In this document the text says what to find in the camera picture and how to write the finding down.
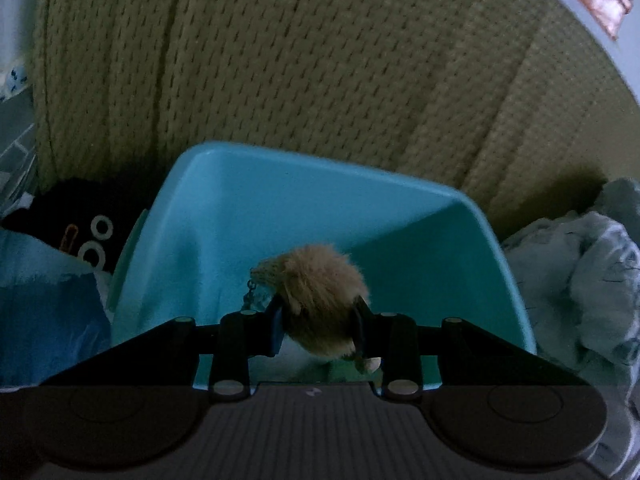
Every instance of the blue cloth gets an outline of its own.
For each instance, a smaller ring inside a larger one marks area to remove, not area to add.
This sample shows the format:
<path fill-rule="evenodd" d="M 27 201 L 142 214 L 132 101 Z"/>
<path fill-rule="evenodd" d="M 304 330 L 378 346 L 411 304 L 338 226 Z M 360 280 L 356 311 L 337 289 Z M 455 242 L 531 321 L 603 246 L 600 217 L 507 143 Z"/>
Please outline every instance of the blue cloth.
<path fill-rule="evenodd" d="M 4 230 L 0 261 L 0 386 L 38 384 L 110 347 L 92 267 Z"/>

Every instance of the ribbed surface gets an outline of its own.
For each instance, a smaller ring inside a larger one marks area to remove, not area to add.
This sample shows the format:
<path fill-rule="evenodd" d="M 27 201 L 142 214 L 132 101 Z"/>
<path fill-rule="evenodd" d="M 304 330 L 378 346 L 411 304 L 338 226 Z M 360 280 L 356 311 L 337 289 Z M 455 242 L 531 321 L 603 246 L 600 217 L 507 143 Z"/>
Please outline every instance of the ribbed surface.
<path fill-rule="evenodd" d="M 638 105 L 557 0 L 38 0 L 40 183 L 232 140 L 464 190 L 498 233 L 640 177 Z"/>
<path fill-rule="evenodd" d="M 90 474 L 46 465 L 34 479 L 598 480 L 576 464 L 547 474 L 491 470 L 456 455 L 417 408 L 376 398 L 366 384 L 262 386 L 219 404 L 173 454 L 127 472 Z"/>

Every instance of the metal chain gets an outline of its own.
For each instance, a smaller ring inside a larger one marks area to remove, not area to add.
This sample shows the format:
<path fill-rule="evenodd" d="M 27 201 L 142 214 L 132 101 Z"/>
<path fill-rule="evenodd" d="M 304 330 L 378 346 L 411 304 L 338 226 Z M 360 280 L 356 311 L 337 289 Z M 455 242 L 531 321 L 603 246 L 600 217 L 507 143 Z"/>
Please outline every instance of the metal chain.
<path fill-rule="evenodd" d="M 251 310 L 251 306 L 254 303 L 254 290 L 257 285 L 252 280 L 249 280 L 246 282 L 246 286 L 249 291 L 242 297 L 242 308 L 240 310 Z"/>

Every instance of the black fabric with circles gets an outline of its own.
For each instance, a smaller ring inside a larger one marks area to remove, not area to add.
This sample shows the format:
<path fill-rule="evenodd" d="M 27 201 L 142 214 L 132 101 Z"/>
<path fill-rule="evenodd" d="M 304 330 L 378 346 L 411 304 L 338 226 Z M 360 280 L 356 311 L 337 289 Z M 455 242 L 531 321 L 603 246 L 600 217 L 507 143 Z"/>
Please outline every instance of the black fabric with circles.
<path fill-rule="evenodd" d="M 7 216 L 2 227 L 39 238 L 72 256 L 80 253 L 96 269 L 113 272 L 144 207 L 116 184 L 72 179 L 36 198 L 30 209 Z"/>

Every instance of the crumpled bedsheet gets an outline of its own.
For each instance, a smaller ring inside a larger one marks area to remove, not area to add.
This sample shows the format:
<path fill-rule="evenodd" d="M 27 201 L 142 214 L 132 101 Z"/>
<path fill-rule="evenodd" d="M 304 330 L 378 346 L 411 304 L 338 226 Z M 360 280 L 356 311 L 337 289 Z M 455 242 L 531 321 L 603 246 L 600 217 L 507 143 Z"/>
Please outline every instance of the crumpled bedsheet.
<path fill-rule="evenodd" d="M 590 462 L 608 476 L 630 458 L 640 431 L 638 205 L 638 183 L 617 180 L 586 214 L 537 220 L 503 243 L 539 355 L 594 384 L 607 403 Z"/>

